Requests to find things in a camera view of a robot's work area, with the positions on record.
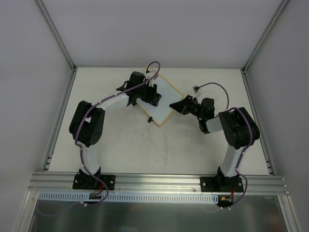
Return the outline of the yellow framed whiteboard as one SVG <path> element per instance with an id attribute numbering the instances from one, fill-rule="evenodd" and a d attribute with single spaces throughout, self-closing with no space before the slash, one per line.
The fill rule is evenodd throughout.
<path id="1" fill-rule="evenodd" d="M 146 103 L 141 99 L 137 99 L 137 105 L 152 118 L 155 124 L 161 126 L 173 112 L 169 105 L 183 100 L 183 94 L 161 74 L 158 74 L 154 84 L 157 85 L 157 93 L 161 95 L 157 106 Z"/>

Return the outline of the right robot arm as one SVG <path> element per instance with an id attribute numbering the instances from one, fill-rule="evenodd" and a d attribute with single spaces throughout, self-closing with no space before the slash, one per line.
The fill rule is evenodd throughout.
<path id="1" fill-rule="evenodd" d="M 183 100 L 169 105 L 182 115 L 197 117 L 201 132 L 204 134 L 223 131 L 228 143 L 225 158 L 214 177 L 201 177 L 202 192 L 244 192 L 245 185 L 239 173 L 244 153 L 260 138 L 260 130 L 244 107 L 214 111 L 214 99 L 204 98 L 199 103 L 188 95 Z"/>

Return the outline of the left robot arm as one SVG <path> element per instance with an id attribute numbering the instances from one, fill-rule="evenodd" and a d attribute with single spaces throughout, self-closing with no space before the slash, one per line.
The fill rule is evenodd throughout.
<path id="1" fill-rule="evenodd" d="M 133 72 L 111 96 L 94 104 L 79 102 L 69 126 L 81 159 L 81 167 L 74 177 L 73 189 L 107 189 L 108 186 L 101 177 L 97 152 L 105 114 L 118 108 L 136 105 L 137 100 L 158 106 L 162 96 L 157 92 L 157 84 L 154 83 L 157 77 L 156 72 Z"/>

